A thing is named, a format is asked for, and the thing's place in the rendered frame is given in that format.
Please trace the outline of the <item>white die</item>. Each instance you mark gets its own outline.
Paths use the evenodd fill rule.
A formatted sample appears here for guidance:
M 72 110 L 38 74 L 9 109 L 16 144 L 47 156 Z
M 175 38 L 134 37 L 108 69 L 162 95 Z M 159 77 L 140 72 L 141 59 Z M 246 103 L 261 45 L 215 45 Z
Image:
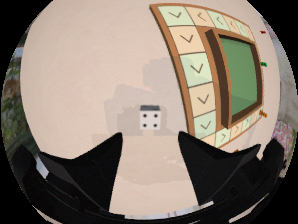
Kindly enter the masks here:
M 160 117 L 158 105 L 141 105 L 141 129 L 160 129 Z

